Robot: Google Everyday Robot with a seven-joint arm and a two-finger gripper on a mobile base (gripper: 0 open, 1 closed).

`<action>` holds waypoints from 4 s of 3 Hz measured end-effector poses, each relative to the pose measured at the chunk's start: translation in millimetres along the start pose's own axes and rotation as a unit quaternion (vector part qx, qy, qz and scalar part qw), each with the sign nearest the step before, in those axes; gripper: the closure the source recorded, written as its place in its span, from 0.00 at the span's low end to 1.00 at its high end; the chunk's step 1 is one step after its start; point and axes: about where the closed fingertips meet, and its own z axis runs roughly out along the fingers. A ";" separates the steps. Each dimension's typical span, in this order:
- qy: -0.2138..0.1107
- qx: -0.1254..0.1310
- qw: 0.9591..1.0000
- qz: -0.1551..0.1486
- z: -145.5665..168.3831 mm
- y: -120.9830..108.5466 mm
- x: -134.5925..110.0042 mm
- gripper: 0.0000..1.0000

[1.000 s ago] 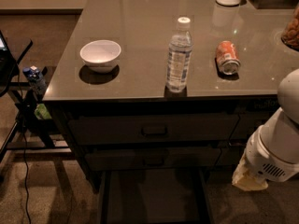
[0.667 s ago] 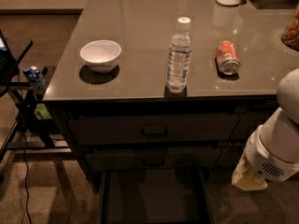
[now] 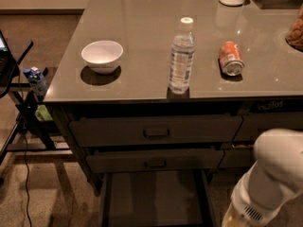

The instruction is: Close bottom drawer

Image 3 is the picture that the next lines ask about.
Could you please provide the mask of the white and yellow gripper body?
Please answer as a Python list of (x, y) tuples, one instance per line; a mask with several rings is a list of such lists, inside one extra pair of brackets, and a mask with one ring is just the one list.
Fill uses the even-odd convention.
[(268, 210), (253, 202), (231, 202), (222, 221), (222, 227), (264, 227)]

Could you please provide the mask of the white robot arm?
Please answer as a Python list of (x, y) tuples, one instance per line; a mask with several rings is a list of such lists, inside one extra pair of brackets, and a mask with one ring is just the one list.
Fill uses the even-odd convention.
[(254, 144), (256, 161), (231, 194), (222, 227), (265, 227), (303, 192), (303, 132), (271, 129)]

